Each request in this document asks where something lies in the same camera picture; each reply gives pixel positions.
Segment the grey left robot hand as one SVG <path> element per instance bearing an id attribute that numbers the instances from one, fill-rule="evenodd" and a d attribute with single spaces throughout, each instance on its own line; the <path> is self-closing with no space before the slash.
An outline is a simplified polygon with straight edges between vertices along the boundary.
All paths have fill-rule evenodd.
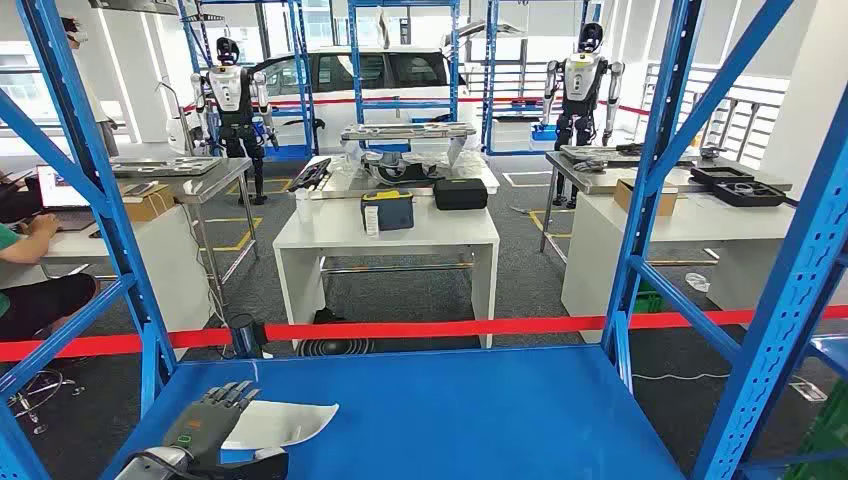
<path id="1" fill-rule="evenodd" d="M 224 441 L 259 393 L 252 380 L 210 388 L 190 403 L 166 431 L 162 445 L 185 450 L 201 466 L 216 465 Z"/>

